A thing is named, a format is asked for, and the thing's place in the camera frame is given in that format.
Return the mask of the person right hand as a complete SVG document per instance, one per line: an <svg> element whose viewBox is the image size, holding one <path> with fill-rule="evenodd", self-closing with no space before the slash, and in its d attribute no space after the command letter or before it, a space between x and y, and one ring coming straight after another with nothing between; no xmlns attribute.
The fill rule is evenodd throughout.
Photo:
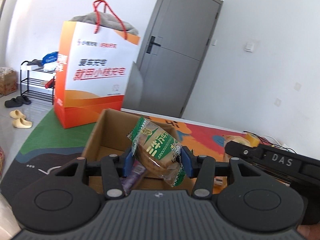
<svg viewBox="0 0 320 240"><path fill-rule="evenodd" d="M320 240L320 224L300 225L297 231L307 240Z"/></svg>

